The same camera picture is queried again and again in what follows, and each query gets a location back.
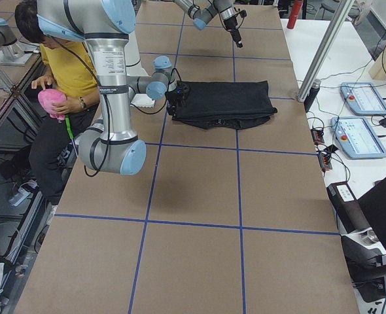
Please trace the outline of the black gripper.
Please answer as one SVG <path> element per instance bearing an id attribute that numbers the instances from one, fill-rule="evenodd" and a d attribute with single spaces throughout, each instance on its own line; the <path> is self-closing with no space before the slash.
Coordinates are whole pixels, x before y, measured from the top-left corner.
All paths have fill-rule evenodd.
<path id="1" fill-rule="evenodd" d="M 175 89 L 165 93 L 167 100 L 167 113 L 170 116 L 176 116 L 177 109 L 186 105 L 189 94 L 189 85 L 186 82 L 177 81 Z"/>
<path id="2" fill-rule="evenodd" d="M 236 46 L 238 48 L 242 48 L 243 43 L 242 43 L 241 34 L 239 32 L 239 29 L 238 29 L 237 18 L 235 16 L 233 16 L 233 17 L 230 17 L 229 19 L 225 20 L 224 26 L 225 26 L 227 32 L 229 32 L 229 34 L 231 35 L 232 40 L 235 42 Z"/>

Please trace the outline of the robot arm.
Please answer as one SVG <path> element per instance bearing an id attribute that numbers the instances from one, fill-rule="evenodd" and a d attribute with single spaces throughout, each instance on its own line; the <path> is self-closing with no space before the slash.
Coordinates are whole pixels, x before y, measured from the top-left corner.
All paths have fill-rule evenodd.
<path id="1" fill-rule="evenodd" d="M 198 30 L 203 30 L 214 17 L 218 16 L 222 27 L 229 32 L 236 46 L 238 48 L 243 47 L 239 29 L 247 16 L 247 12 L 235 8 L 232 1 L 208 1 L 209 4 L 204 9 L 201 9 L 194 1 L 174 0 L 174 3 L 192 19 Z"/>
<path id="2" fill-rule="evenodd" d="M 166 56 L 154 60 L 149 77 L 126 71 L 125 46 L 135 30 L 131 1 L 38 1 L 39 27 L 45 35 L 85 43 L 96 70 L 101 114 L 80 137 L 79 157 L 94 171 L 137 174 L 147 148 L 132 128 L 134 95 L 162 99 L 173 84 L 173 66 Z"/>

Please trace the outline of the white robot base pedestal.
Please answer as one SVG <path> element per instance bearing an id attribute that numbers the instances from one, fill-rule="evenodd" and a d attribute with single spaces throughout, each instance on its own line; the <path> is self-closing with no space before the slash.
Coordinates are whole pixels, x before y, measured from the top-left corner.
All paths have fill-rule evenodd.
<path id="1" fill-rule="evenodd" d="M 126 74 L 128 77 L 148 77 L 149 74 L 144 69 L 139 54 L 136 34 L 133 31 L 129 34 L 129 41 L 124 47 Z M 132 97 L 131 104 L 140 108 L 153 108 L 155 101 L 152 100 L 146 92 L 140 92 L 135 89 L 135 95 Z"/>

